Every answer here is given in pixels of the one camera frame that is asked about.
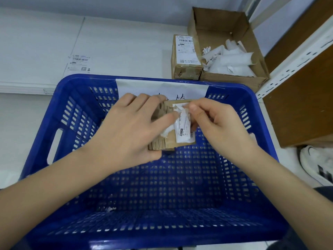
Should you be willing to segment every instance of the corrugated cardboard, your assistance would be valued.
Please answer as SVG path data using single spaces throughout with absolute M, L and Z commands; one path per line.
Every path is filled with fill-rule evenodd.
M 162 117 L 163 115 L 172 112 L 173 111 L 173 104 L 176 103 L 189 103 L 192 100 L 170 100 L 170 101 L 164 101 L 161 103 L 154 114 L 152 115 L 152 121 L 155 121 L 156 119 Z M 192 145 L 195 144 L 193 143 L 177 143 L 176 142 L 176 133 L 174 130 L 170 131 L 168 133 L 168 136 L 166 138 L 162 136 L 158 136 L 156 139 L 152 141 L 148 145 L 149 150 L 167 150 L 170 151 L 170 149 L 179 147 L 179 146 L 187 146 L 187 145 Z
M 172 55 L 171 55 L 171 74 L 172 79 L 187 79 L 187 80 L 198 80 L 202 72 L 202 65 L 186 65 L 178 64 L 176 59 L 176 36 L 173 36 L 172 44 Z M 195 52 L 200 52 L 200 47 L 198 41 L 194 40 L 194 49 Z
M 189 36 L 194 38 L 194 41 L 199 42 L 200 50 L 208 46 L 215 49 L 222 44 L 225 45 L 225 41 L 230 39 L 242 41 L 247 52 L 253 52 L 252 62 L 255 65 L 251 65 L 250 68 L 257 77 L 214 74 L 202 71 L 201 81 L 242 83 L 257 92 L 260 85 L 269 78 L 264 57 L 244 12 L 193 8 L 187 31 Z

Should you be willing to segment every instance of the dark pants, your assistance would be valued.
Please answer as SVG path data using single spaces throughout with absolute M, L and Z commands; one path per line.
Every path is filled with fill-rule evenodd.
M 315 190 L 333 202 L 333 186 L 319 187 Z M 270 245 L 267 250 L 308 250 L 296 232 L 290 227 L 283 239 Z

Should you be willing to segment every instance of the white sneaker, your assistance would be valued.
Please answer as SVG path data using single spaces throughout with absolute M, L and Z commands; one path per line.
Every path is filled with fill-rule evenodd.
M 302 168 L 323 186 L 333 186 L 333 150 L 307 146 L 301 149 Z

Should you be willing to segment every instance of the basket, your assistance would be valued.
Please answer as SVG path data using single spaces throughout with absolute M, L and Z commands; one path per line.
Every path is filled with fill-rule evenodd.
M 118 100 L 116 79 L 209 85 L 206 97 L 232 105 L 258 145 L 277 159 L 255 94 L 244 85 L 77 74 L 58 84 L 21 179 L 48 166 L 58 129 L 54 161 L 89 141 Z M 133 249 L 280 239 L 287 223 L 256 184 L 219 155 L 200 128 L 196 142 L 106 177 L 35 227 L 26 236 L 29 245 Z

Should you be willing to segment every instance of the forearm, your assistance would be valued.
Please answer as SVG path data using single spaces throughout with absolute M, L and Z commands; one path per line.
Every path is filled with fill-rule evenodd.
M 281 212 L 309 249 L 331 249 L 333 204 L 256 147 L 239 167 Z
M 0 249 L 9 249 L 64 203 L 101 181 L 103 175 L 92 171 L 92 160 L 79 149 L 1 190 Z

